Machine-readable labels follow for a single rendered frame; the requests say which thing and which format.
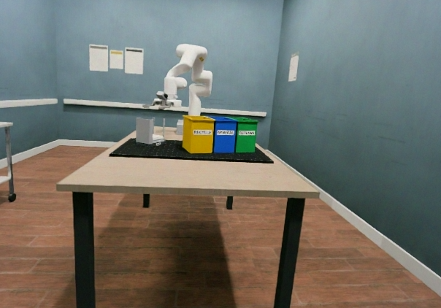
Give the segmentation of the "yellow open bin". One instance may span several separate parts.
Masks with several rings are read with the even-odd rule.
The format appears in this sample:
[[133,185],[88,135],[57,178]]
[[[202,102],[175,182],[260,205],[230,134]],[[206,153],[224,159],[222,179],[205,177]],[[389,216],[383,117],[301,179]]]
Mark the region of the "yellow open bin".
[[183,115],[183,147],[189,153],[212,153],[215,119]]

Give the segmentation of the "green open bin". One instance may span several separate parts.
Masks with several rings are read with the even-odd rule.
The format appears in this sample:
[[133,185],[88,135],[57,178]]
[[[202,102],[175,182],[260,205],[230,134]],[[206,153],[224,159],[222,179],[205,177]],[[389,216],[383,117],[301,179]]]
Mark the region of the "green open bin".
[[238,120],[236,127],[234,152],[254,153],[256,146],[257,120],[231,118]]

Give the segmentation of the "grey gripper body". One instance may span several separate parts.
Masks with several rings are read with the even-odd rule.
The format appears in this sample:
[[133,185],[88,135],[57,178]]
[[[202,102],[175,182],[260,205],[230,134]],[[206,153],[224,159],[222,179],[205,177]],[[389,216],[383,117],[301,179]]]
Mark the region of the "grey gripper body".
[[159,99],[155,99],[155,101],[162,101],[162,105],[160,105],[160,104],[155,104],[155,105],[158,105],[158,106],[167,106],[167,105],[165,105],[165,101],[169,101],[169,102],[171,102],[171,107],[181,107],[181,101],[179,101],[179,100],[176,100],[176,99],[166,99],[166,100],[159,100]]

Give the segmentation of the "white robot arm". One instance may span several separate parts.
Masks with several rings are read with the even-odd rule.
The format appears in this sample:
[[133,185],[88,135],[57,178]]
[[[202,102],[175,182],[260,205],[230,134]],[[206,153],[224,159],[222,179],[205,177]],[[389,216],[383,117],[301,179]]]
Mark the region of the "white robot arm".
[[203,71],[207,50],[194,45],[179,45],[176,49],[176,56],[181,58],[179,64],[173,67],[165,77],[164,92],[159,91],[156,95],[159,100],[176,99],[177,90],[183,90],[187,86],[186,80],[177,76],[189,72],[192,68],[192,81],[206,85],[191,84],[189,86],[188,115],[200,116],[201,101],[198,96],[209,97],[212,89],[212,72]]

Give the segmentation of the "blue bin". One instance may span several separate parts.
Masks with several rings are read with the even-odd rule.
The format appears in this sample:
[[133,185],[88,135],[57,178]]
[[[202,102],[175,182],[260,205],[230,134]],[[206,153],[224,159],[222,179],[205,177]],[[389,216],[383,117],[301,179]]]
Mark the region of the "blue bin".
[[238,120],[225,117],[209,117],[215,119],[212,152],[234,153],[236,127]]

